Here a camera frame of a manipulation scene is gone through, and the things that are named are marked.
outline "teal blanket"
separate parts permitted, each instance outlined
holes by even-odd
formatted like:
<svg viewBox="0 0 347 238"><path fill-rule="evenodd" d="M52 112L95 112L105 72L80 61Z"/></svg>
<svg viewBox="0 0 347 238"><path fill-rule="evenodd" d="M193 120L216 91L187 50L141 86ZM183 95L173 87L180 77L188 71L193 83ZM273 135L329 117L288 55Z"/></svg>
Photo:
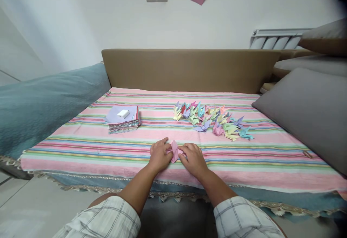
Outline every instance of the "teal blanket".
<svg viewBox="0 0 347 238"><path fill-rule="evenodd" d="M18 159L110 88L102 63L0 87L0 157Z"/></svg>

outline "fringe edge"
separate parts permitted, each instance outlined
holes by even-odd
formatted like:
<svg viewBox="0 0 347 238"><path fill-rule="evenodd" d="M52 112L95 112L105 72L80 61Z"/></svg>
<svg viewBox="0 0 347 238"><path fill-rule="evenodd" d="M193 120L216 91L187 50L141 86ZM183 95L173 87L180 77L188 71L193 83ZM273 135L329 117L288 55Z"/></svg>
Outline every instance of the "fringe edge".
<svg viewBox="0 0 347 238"><path fill-rule="evenodd" d="M0 161L6 162L7 166L14 166L14 167L17 167L17 169L22 170L20 158L18 160L15 160L13 158L0 155Z"/></svg>
<svg viewBox="0 0 347 238"><path fill-rule="evenodd" d="M94 186L86 186L86 185L70 185L66 186L62 183L60 183L58 180L55 180L53 177L47 175L44 172L31 172L31 174L34 174L38 178L46 178L51 180L52 182L57 183L59 186L62 186L62 190L74 190L74 191L81 191L81 190L87 190L89 192L98 192L98 193L119 193L122 191L122 189L113 189L109 187L94 187ZM167 198L174 198L177 202L180 202L182 198L187 198L193 202L195 202L197 199L203 199L206 203L210 202L207 195L198 195L195 193L184 193L184 192L150 192L149 197L159 197L162 202L164 202ZM295 207L292 205L287 205L283 203L277 203L277 202L268 202L268 201L257 201L257 200L250 200L254 205L258 207L266 207L270 209L276 216L283 216L285 213L291 213L293 216L311 216L314 218L320 217L320 213L324 212L327 215L332 215L335 212L343 212L347 214L347 210L344 209L332 209L332 210L322 210L322 211L310 211L307 209Z"/></svg>

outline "striped tablecloth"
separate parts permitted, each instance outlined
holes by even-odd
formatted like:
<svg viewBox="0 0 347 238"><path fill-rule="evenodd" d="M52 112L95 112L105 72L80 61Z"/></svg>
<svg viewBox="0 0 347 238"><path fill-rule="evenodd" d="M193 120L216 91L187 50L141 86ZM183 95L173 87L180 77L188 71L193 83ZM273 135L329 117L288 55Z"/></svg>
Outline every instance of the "striped tablecloth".
<svg viewBox="0 0 347 238"><path fill-rule="evenodd" d="M347 195L347 180L295 137L254 109L259 95L236 93L158 92L111 88L51 136L23 153L26 171L56 170L68 173L132 178L149 161L150 146L164 137L181 145L201 147L208 167L227 184L287 193L338 191ZM232 142L224 136L197 132L188 120L173 120L174 104L201 101L223 106L234 118L244 116L253 140ZM104 121L113 105L138 105L142 125L136 130L108 134ZM313 158L303 154L307 151ZM201 187L180 160L158 174L157 180Z"/></svg>

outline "white eraser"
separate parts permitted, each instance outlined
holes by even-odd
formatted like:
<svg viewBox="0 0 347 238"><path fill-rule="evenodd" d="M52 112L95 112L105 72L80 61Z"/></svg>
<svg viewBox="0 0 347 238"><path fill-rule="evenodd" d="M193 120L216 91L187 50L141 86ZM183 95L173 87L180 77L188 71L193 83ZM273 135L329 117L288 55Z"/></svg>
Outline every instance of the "white eraser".
<svg viewBox="0 0 347 238"><path fill-rule="evenodd" d="M129 111L128 110L121 110L118 114L117 114L117 116L119 116L119 117L122 117L123 119L125 119L128 115L129 115Z"/></svg>

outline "beige sofa back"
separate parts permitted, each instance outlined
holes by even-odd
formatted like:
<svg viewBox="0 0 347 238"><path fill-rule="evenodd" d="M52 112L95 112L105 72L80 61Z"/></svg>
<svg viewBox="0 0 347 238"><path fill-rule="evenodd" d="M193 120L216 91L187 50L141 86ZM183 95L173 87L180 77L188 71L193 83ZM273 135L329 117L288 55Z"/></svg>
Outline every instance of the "beige sofa back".
<svg viewBox="0 0 347 238"><path fill-rule="evenodd" d="M112 87L257 94L280 51L250 49L105 49Z"/></svg>

